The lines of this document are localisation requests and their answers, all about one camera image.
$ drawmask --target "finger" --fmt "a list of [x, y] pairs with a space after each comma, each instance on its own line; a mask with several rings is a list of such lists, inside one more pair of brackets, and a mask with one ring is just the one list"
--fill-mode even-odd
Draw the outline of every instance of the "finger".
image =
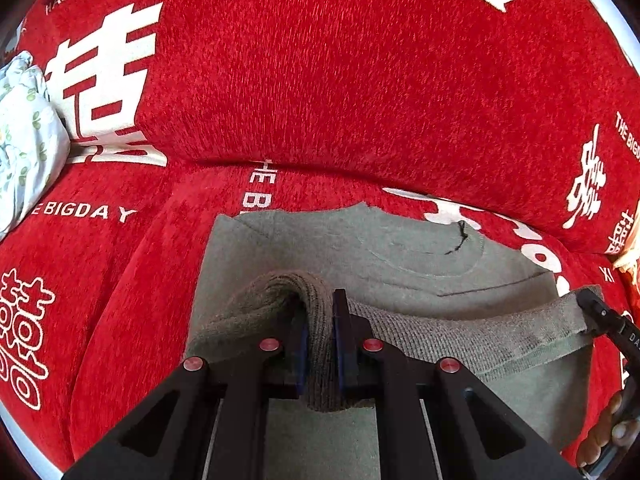
[[609, 405], [607, 406], [607, 409], [611, 413], [616, 413], [616, 411], [620, 409], [621, 404], [622, 404], [622, 392], [618, 392], [614, 394], [613, 397], [611, 397], [611, 400], [609, 401]]
[[613, 421], [611, 412], [609, 410], [602, 410], [596, 425], [589, 431], [589, 437], [598, 444], [598, 446], [602, 447], [609, 442], [612, 427]]
[[620, 447], [630, 447], [640, 433], [640, 422], [627, 420], [620, 422], [611, 431], [613, 443]]
[[600, 458], [600, 446], [592, 438], [587, 438], [578, 448], [576, 462], [578, 466], [584, 467], [587, 464], [593, 464]]

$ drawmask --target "black metal frame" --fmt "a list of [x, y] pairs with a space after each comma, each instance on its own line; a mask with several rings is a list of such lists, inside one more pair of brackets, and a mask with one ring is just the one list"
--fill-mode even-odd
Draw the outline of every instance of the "black metal frame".
[[[638, 328], [590, 290], [578, 303], [637, 379]], [[345, 398], [376, 403], [382, 480], [579, 480], [587, 472], [569, 466], [456, 359], [419, 361], [375, 339], [369, 321], [349, 313], [344, 290], [334, 293], [334, 335]], [[187, 359], [63, 480], [261, 479], [269, 399], [297, 399], [305, 384], [304, 310], [265, 336], [229, 361]], [[622, 416], [640, 410], [635, 388], [628, 392]], [[590, 474], [631, 478], [639, 446], [607, 448]]]

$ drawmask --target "red screw cap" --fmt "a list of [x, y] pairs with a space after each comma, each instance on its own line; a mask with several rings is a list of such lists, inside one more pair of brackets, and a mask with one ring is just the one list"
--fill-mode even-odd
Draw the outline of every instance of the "red screw cap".
[[447, 374], [454, 374], [458, 370], [460, 370], [460, 361], [454, 359], [453, 357], [445, 357], [442, 361], [440, 361], [440, 370], [446, 372]]
[[260, 341], [260, 350], [273, 352], [280, 348], [280, 342], [274, 337], [268, 337]]
[[204, 366], [204, 361], [199, 357], [187, 357], [182, 363], [184, 369], [188, 372], [197, 372]]
[[362, 343], [362, 347], [367, 352], [380, 352], [383, 346], [384, 346], [384, 343], [380, 341], [380, 339], [375, 339], [375, 338], [367, 339], [364, 341], [364, 343]]

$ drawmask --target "gray fabric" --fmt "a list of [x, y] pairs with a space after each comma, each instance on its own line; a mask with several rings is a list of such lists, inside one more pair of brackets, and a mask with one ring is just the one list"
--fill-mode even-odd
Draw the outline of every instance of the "gray fabric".
[[264, 441], [264, 480], [378, 480], [376, 410], [313, 412], [272, 400]]
[[220, 215], [202, 262], [191, 334], [257, 276], [291, 269], [370, 306], [443, 319], [498, 316], [558, 297], [551, 272], [464, 222], [417, 221], [364, 204]]
[[[285, 305], [298, 296], [310, 325], [307, 402], [316, 410], [340, 408], [331, 338], [337, 287], [347, 290], [350, 310], [370, 319], [377, 336], [416, 358], [459, 357], [553, 444], [566, 444], [580, 430], [589, 360], [574, 354], [583, 356], [576, 351], [590, 339], [581, 334], [585, 324], [574, 295], [558, 300], [551, 272], [462, 222], [443, 226], [365, 205], [219, 216], [196, 288], [186, 354], [213, 361], [238, 354], [280, 316], [290, 316]], [[548, 390], [532, 398], [540, 384]], [[567, 405], [569, 394], [577, 402], [559, 421], [558, 402]], [[305, 416], [287, 429], [290, 418], [275, 412], [270, 425], [276, 434], [294, 431], [304, 439], [305, 431], [319, 427]], [[360, 439], [358, 431], [369, 426], [361, 420], [351, 438]]]

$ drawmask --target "white floral fabric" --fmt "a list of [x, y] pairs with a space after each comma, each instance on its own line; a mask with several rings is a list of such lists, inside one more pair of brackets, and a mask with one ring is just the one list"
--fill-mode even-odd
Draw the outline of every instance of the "white floral fabric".
[[57, 179], [69, 136], [42, 70], [23, 51], [0, 69], [0, 241]]

